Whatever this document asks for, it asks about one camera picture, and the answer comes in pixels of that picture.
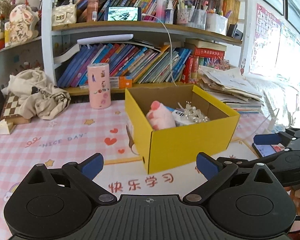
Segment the white pearl bracelet bow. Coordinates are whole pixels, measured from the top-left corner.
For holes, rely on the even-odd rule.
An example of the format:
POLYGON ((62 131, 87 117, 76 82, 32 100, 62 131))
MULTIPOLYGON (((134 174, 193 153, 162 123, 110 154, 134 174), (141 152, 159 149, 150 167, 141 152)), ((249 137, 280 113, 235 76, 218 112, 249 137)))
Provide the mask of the white pearl bracelet bow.
POLYGON ((185 106, 183 106, 181 103, 178 103, 178 106, 180 110, 184 112, 185 116, 195 124, 210 121, 210 118, 202 113, 200 109, 194 106, 191 101, 186 101, 185 106))

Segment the white usmile toothpaste box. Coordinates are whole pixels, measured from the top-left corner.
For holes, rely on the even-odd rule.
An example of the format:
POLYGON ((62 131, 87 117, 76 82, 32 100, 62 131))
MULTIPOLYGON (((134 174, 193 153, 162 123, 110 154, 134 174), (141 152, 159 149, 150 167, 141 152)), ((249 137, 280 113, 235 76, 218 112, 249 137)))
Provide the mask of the white usmile toothpaste box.
POLYGON ((179 126, 187 126, 187 125, 192 125, 194 124, 193 121, 189 120, 183 111, 177 110, 177 109, 173 109, 171 107, 167 107, 167 109, 172 113, 172 116, 174 118, 175 121, 175 125, 177 127, 179 126))

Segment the pink plush pig toy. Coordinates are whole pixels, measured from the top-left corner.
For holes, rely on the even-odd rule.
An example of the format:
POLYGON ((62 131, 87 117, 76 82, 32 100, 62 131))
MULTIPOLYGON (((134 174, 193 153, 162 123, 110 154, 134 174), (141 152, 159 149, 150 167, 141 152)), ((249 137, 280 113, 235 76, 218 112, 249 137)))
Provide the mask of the pink plush pig toy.
POLYGON ((146 119, 155 131, 176 127, 172 113, 158 101, 152 102, 146 119))

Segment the smartphone on table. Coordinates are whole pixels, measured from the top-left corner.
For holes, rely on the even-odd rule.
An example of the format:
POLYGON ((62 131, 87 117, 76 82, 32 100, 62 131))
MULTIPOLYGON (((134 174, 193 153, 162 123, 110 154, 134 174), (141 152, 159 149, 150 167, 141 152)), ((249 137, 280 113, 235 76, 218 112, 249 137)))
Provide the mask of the smartphone on table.
POLYGON ((284 150, 282 145, 256 145, 252 143, 252 147, 259 158, 267 157, 284 150))

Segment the pink checkered table mat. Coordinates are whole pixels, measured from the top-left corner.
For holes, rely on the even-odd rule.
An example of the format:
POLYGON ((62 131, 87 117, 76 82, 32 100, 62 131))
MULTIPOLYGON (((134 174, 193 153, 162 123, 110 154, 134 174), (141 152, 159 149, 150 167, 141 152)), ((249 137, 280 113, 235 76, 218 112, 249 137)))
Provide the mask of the pink checkered table mat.
POLYGON ((60 168, 99 152, 104 157, 104 167, 95 181, 116 196, 184 196, 206 181, 194 163, 147 174, 127 129, 125 103, 114 101, 103 110, 92 109, 88 103, 73 104, 54 120, 33 119, 29 124, 17 126, 10 135, 1 135, 0 239, 11 235, 4 220, 4 206, 38 163, 60 168))

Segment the yellow cardboard box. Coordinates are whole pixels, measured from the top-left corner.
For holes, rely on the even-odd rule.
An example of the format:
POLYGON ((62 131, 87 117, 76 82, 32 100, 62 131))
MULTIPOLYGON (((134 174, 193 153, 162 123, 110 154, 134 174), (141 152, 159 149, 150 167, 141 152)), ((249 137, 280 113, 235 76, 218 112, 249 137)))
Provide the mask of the yellow cardboard box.
POLYGON ((161 88, 129 88, 125 110, 132 124, 132 137, 148 174, 169 170, 195 161, 200 152, 213 155, 228 148, 240 114, 195 85, 161 88), (146 114, 159 101, 176 109, 191 102, 208 122, 155 131, 146 114))

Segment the stack of papers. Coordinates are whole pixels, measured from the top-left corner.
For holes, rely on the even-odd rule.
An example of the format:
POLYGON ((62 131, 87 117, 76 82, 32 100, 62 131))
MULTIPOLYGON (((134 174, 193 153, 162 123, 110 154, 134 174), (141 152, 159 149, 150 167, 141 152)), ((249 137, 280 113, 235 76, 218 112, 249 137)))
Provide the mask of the stack of papers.
POLYGON ((238 68, 218 70, 200 66, 197 84, 206 92, 239 113, 257 113, 263 107, 263 95, 238 68))

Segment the beige crumpled cloth bag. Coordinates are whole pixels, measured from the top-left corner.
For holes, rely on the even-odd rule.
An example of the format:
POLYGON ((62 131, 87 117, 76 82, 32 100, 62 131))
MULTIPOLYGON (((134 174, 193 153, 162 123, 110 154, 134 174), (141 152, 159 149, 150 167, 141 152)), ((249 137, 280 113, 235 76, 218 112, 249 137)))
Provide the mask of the beige crumpled cloth bag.
POLYGON ((7 90, 17 96, 19 114, 30 119, 37 116, 52 120, 70 105, 70 94, 55 86, 42 70, 28 69, 10 75, 7 90))

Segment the wooden chessboard box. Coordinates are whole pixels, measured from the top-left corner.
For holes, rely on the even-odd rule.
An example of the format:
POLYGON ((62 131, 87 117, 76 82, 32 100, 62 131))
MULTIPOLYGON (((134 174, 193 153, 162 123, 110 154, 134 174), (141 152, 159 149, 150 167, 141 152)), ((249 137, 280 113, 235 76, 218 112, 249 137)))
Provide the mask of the wooden chessboard box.
POLYGON ((0 135, 10 135, 17 125, 28 124, 30 119, 21 116, 19 98, 13 93, 6 96, 0 116, 0 135))

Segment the orange white box on shelf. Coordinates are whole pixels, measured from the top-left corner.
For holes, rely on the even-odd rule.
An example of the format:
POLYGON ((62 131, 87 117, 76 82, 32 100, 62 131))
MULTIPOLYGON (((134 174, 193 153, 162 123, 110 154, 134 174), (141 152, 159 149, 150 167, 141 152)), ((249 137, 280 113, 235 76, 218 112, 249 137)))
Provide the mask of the orange white box on shelf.
POLYGON ((111 89, 132 88, 132 78, 129 76, 113 76, 110 77, 111 89))

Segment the wooden bookshelf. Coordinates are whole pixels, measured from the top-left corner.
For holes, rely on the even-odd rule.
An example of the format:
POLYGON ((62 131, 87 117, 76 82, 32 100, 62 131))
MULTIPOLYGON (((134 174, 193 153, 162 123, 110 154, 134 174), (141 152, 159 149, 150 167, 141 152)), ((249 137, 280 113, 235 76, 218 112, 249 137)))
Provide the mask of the wooden bookshelf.
POLYGON ((43 0, 42 8, 42 54, 44 69, 47 77, 56 84, 55 69, 60 66, 53 59, 53 37, 61 35, 77 34, 79 38, 104 36, 114 34, 134 34, 139 40, 161 43, 166 40, 161 36, 166 30, 163 25, 156 22, 143 21, 101 21, 85 22, 52 26, 52 2, 43 0))

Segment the cream quilted pearl handbag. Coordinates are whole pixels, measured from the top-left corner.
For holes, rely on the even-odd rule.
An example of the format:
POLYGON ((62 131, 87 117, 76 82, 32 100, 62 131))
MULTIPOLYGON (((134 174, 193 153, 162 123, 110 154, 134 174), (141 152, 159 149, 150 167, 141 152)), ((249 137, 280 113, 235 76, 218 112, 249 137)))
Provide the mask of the cream quilted pearl handbag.
POLYGON ((59 0, 54 0, 52 7, 52 26, 74 24, 77 21, 77 7, 73 0, 68 0, 66 5, 58 5, 59 0))

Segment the smartphone on shelf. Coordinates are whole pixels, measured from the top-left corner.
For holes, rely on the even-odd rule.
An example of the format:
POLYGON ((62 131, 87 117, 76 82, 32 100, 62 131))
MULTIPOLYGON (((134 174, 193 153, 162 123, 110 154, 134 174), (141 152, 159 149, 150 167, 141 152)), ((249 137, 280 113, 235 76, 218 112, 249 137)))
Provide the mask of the smartphone on shelf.
POLYGON ((140 7, 108 7, 105 21, 141 21, 140 7))

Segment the pump lotion bottle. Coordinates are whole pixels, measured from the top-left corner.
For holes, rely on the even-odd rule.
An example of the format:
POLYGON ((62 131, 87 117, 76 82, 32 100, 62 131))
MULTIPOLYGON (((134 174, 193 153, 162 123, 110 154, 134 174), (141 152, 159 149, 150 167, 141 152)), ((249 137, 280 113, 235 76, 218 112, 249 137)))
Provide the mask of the pump lotion bottle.
POLYGON ((87 6, 87 22, 96 22, 99 0, 89 0, 87 6))

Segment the alphabet wall poster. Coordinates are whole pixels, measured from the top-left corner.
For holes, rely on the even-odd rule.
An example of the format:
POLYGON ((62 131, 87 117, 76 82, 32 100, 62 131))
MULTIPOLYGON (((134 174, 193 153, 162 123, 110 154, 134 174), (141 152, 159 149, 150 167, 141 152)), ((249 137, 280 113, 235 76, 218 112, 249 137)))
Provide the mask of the alphabet wall poster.
POLYGON ((249 72, 273 74, 280 44, 281 21, 260 4, 256 6, 256 28, 249 72))

